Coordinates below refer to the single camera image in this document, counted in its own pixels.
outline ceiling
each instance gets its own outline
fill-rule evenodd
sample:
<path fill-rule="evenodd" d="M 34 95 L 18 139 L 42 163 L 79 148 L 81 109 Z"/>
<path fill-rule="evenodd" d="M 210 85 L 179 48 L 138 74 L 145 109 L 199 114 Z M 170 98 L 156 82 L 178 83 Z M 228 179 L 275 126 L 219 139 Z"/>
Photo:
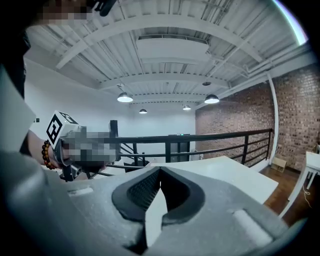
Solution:
<path fill-rule="evenodd" d="M 107 17 L 94 13 L 27 34 L 28 59 L 104 93 L 127 91 L 133 104 L 198 104 L 308 50 L 268 0 L 118 0 Z M 159 55 L 145 39 L 157 39 L 164 57 L 143 59 L 146 47 Z M 208 59 L 188 61 L 197 54 L 187 43 L 206 47 Z M 165 57 L 166 47 L 184 58 Z M 286 59 L 274 58 L 283 52 Z"/>

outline brown brick wall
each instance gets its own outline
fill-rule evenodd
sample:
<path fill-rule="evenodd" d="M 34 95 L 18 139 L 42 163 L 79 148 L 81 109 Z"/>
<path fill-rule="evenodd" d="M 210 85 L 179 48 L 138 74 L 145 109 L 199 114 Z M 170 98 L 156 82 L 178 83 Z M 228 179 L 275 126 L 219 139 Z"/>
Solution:
<path fill-rule="evenodd" d="M 309 65 L 273 79 L 279 112 L 276 156 L 302 170 L 320 131 L 320 72 Z"/>
<path fill-rule="evenodd" d="M 310 65 L 273 79 L 278 102 L 279 136 L 276 156 L 287 160 L 291 168 L 301 170 L 306 151 L 312 150 L 319 140 L 320 131 L 320 72 L 318 66 Z M 274 129 L 274 106 L 269 83 L 255 85 L 242 90 L 215 105 L 207 105 L 195 112 L 197 134 L 227 133 L 249 130 Z M 250 136 L 249 141 L 264 135 Z M 231 138 L 196 143 L 197 150 L 225 148 L 239 145 L 244 138 Z M 251 145 L 248 150 L 266 142 Z M 248 158 L 262 153 L 258 150 Z M 243 148 L 225 152 L 205 154 L 205 158 L 232 157 L 243 152 Z M 260 156 L 247 163 L 250 165 Z"/>
<path fill-rule="evenodd" d="M 246 90 L 237 92 L 229 97 L 223 98 L 218 104 L 207 105 L 195 112 L 196 134 L 228 133 L 274 128 L 274 105 L 269 84 L 262 83 Z M 268 134 L 259 134 L 249 137 L 249 142 L 267 137 Z M 241 145 L 245 141 L 244 137 L 229 138 L 221 140 L 200 141 L 196 143 L 197 150 L 208 150 L 226 148 L 234 145 Z M 249 145 L 248 151 L 267 144 L 268 141 Z M 267 148 L 260 149 L 247 155 L 247 159 L 254 157 Z M 204 158 L 219 156 L 233 157 L 243 153 L 243 147 L 228 151 L 205 154 Z M 253 164 L 262 155 L 248 163 Z"/>

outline white wall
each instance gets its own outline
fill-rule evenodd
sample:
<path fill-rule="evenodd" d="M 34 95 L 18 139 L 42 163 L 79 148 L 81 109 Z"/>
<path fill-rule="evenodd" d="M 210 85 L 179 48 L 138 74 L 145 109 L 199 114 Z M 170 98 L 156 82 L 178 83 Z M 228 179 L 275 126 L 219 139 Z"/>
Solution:
<path fill-rule="evenodd" d="M 31 130 L 46 138 L 46 129 L 55 110 L 68 113 L 90 132 L 109 131 L 109 121 L 118 120 L 119 135 L 127 136 L 129 107 L 118 105 L 109 94 L 87 88 L 32 61 L 26 61 L 25 102 L 40 118 Z"/>
<path fill-rule="evenodd" d="M 109 121 L 118 120 L 120 137 L 196 133 L 195 112 L 182 110 L 182 105 L 161 103 L 129 106 L 119 103 L 116 95 L 82 86 L 30 60 L 26 60 L 26 70 L 25 102 L 40 118 L 40 122 L 33 123 L 30 129 L 42 139 L 46 139 L 46 130 L 55 110 L 68 113 L 91 132 L 107 132 Z M 139 114 L 140 108 L 147 109 L 148 114 Z M 164 143 L 138 144 L 137 149 L 139 153 L 165 153 Z"/>

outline light strip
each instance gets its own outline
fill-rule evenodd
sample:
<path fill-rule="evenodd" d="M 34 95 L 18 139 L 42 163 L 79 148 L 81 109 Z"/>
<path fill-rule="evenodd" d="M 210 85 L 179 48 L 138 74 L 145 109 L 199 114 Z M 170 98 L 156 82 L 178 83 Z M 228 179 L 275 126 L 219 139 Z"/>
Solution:
<path fill-rule="evenodd" d="M 298 41 L 299 46 L 303 45 L 306 41 L 308 41 L 308 37 L 302 27 L 300 26 L 299 22 L 297 19 L 290 13 L 290 11 L 282 4 L 279 2 L 279 0 L 272 0 L 275 5 L 280 9 L 282 14 L 285 16 L 286 20 L 289 22 L 295 37 Z"/>

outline wooden floor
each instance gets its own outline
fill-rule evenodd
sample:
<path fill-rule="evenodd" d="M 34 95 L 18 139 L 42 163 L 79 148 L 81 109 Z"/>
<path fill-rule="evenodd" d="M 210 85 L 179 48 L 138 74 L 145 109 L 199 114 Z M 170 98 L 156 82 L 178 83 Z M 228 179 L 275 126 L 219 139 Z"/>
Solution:
<path fill-rule="evenodd" d="M 295 187 L 299 174 L 288 169 L 285 169 L 284 172 L 279 172 L 277 170 L 271 169 L 270 167 L 266 167 L 264 170 L 262 170 L 261 174 L 269 177 L 276 182 L 279 182 L 275 191 L 264 204 L 271 208 L 275 213 L 280 214 L 288 203 L 288 197 Z M 309 190 L 307 190 L 309 179 L 307 179 L 304 183 L 305 191 L 310 192 L 310 195 L 306 195 L 306 199 L 309 201 L 311 207 L 316 202 L 316 188 L 319 188 L 320 183 L 320 179 L 318 178 L 319 177 L 317 176 L 314 178 Z M 298 197 L 295 199 L 290 209 L 283 216 L 283 220 L 289 226 L 291 226 L 298 220 L 308 217 L 310 214 L 310 210 L 312 209 L 309 207 L 307 201 L 305 200 L 304 191 L 303 189 L 301 189 Z"/>

